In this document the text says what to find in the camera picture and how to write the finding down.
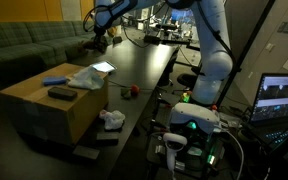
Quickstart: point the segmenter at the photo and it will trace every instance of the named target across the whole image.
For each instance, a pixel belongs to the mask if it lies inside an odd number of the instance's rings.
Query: table surface
[[[100,150],[97,160],[89,164],[89,173],[92,174],[94,179],[107,179],[109,177],[173,51],[173,47],[165,45],[149,45],[146,48],[140,48],[127,40],[115,46],[109,46],[105,54],[90,51],[87,56],[71,62],[76,65],[88,66],[107,60],[117,67],[109,76],[110,82],[125,86],[136,84],[140,89],[143,89],[137,97],[125,100],[120,96],[121,87],[109,83],[109,103],[106,110],[110,112],[118,110],[126,118],[125,124],[119,133],[117,145],[96,145],[96,134],[104,132],[104,122],[101,119],[94,121],[80,139],[78,145]]]

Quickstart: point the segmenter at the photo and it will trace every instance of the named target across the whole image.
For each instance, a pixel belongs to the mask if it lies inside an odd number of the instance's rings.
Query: green light
[[[187,127],[192,128],[192,129],[196,129],[196,124],[194,122],[190,122],[187,124]]]
[[[182,95],[182,99],[183,99],[183,102],[189,102],[189,100],[190,100],[190,95],[189,94],[187,94],[187,93],[183,93],[183,95]]]
[[[212,156],[212,155],[208,155],[207,163],[209,163],[209,164],[213,164],[214,160],[215,160],[215,157],[214,157],[214,156]]]

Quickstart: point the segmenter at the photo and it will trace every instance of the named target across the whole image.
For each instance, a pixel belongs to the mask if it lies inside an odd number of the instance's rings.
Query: wall
[[[288,22],[288,0],[275,1],[234,80],[251,104],[263,72],[288,72],[283,68],[288,60],[288,34],[277,32],[282,22]],[[271,50],[266,49],[268,44],[273,45]]]
[[[85,15],[94,7],[94,0],[79,0],[80,14]],[[0,22],[62,21],[61,0],[0,0]]]
[[[61,0],[64,21],[81,20],[81,4],[79,0]]]
[[[242,54],[269,0],[228,0],[225,4],[230,45],[236,60]]]

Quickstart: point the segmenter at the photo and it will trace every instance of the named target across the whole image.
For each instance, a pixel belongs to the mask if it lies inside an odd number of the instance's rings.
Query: small red object
[[[133,84],[131,86],[131,95],[137,96],[139,94],[139,92],[140,92],[140,88],[137,85]]]
[[[215,104],[213,104],[211,109],[217,111],[217,106]]]

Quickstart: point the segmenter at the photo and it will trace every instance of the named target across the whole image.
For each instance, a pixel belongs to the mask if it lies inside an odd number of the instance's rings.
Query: laptop
[[[288,136],[288,74],[262,74],[248,127],[272,149]]]

